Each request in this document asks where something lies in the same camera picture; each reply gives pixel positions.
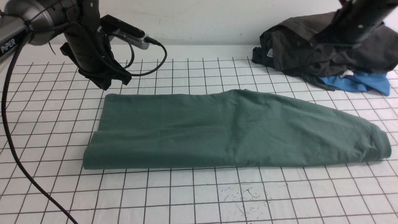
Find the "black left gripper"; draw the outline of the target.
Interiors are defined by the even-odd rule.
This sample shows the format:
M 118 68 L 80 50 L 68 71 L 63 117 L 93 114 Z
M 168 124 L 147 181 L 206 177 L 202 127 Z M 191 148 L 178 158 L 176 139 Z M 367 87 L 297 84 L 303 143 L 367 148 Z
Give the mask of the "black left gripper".
M 119 80 L 124 85 L 131 81 L 130 73 L 115 60 L 106 35 L 97 31 L 90 35 L 82 25 L 71 24 L 64 36 L 67 41 L 60 48 L 61 53 L 98 88 L 106 91 L 112 80 Z

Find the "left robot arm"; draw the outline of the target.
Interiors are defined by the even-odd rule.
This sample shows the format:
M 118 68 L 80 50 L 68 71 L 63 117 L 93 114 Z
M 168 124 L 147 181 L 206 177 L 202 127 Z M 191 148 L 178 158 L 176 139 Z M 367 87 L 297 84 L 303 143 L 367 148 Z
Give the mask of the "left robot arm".
M 61 53 L 98 88 L 131 81 L 101 29 L 98 0 L 9 0 L 1 12 L 1 62 L 18 46 L 48 44 L 60 34 L 66 38 Z

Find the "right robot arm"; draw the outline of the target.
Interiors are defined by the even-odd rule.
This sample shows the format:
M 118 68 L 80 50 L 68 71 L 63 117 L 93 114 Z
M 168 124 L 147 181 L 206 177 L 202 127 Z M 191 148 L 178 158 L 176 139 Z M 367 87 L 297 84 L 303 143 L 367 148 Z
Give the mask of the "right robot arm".
M 310 40 L 312 46 L 359 45 L 397 7 L 397 0 L 341 0 L 331 23 Z

